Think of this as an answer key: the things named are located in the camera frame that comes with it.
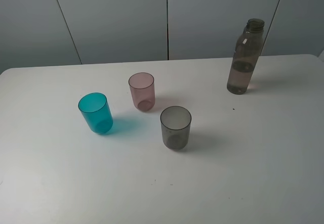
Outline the grey translucent plastic cup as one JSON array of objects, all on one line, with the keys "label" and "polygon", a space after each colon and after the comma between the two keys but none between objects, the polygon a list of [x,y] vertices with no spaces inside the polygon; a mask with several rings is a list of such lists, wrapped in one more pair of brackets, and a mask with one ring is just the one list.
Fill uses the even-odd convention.
[{"label": "grey translucent plastic cup", "polygon": [[164,145],[174,151],[182,150],[188,143],[192,116],[181,106],[170,106],[160,114]]}]

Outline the pink translucent plastic cup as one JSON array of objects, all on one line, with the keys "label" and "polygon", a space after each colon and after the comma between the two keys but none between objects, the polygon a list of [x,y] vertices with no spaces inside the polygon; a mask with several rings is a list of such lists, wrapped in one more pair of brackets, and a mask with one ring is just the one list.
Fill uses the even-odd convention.
[{"label": "pink translucent plastic cup", "polygon": [[134,106],[147,112],[155,104],[154,77],[147,72],[133,74],[129,78],[129,86]]}]

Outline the smoky brown water bottle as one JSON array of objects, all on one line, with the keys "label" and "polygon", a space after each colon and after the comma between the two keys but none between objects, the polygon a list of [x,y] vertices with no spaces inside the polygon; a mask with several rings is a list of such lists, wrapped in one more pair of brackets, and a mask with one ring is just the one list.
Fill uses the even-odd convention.
[{"label": "smoky brown water bottle", "polygon": [[264,25],[261,19],[248,20],[236,42],[227,81],[228,91],[235,95],[242,95],[248,89],[263,48]]}]

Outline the teal plastic cup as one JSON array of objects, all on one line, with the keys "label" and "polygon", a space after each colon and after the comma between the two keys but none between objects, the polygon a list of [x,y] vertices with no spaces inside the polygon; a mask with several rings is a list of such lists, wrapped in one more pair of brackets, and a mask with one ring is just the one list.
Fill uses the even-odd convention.
[{"label": "teal plastic cup", "polygon": [[113,118],[104,94],[90,93],[83,96],[78,103],[78,109],[94,133],[103,135],[111,130]]}]

